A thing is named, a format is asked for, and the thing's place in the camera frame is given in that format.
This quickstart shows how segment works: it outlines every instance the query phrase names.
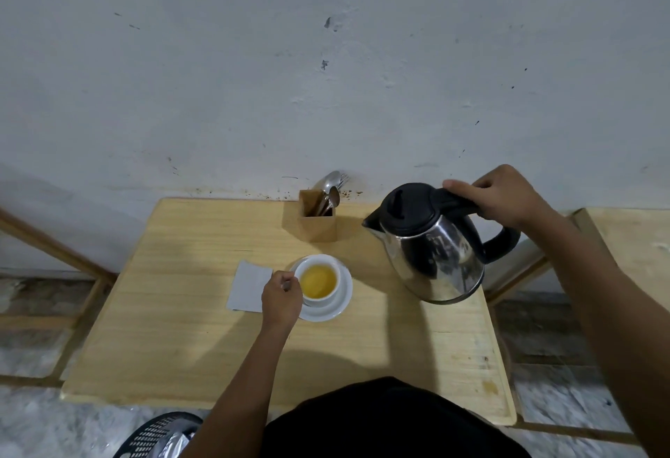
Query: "white teacup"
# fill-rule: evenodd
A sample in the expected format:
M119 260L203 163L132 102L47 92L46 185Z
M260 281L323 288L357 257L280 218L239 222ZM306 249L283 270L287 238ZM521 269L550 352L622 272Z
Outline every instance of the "white teacup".
M308 307L325 307L328 303L333 301L337 293L342 290L343 283L340 276L340 262L330 255L317 254L307 256L298 264L295 271L296 278L300 280L300 276L302 276L308 268L317 265L328 266L330 269L332 269L333 273L335 273L336 279L335 288L329 295L318 299L307 297L305 294L303 294L302 301Z

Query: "kettle lid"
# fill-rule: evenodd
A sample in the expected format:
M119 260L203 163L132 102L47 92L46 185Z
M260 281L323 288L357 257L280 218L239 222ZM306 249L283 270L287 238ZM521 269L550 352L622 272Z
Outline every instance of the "kettle lid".
M386 196L379 207L379 223L386 232L403 238L423 234L439 220L441 211L428 183L405 183Z

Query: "black shirt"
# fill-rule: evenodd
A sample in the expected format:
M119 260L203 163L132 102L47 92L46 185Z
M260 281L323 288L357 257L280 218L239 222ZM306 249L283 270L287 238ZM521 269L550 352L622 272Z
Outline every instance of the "black shirt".
M393 377L307 400L265 427L261 456L331 455L530 458L471 412Z

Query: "tiled floor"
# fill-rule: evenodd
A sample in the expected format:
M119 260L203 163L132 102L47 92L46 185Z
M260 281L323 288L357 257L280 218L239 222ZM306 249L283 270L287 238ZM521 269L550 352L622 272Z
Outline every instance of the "tiled floor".
M71 315L90 283L0 280L0 312ZM570 306L560 297L505 301L498 326L513 359L522 355L570 355L594 361ZM0 373L45 375L64 336L52 331L0 332ZM513 379L528 421L627 431L598 368L516 364ZM0 457L112 457L146 420L175 409L64 403L58 390L0 386ZM206 411L189 410L201 417ZM644 457L635 446L505 429L534 457Z

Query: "kettle spout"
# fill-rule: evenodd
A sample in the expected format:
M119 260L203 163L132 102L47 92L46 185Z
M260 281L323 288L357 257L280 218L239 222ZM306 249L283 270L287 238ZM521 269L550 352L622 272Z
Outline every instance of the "kettle spout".
M375 209L370 215L363 220L363 223L361 224L363 227L365 227L368 231L370 231L374 236L376 236L380 240L384 240L385 234L384 230L381 228L381 224L379 223L379 208Z

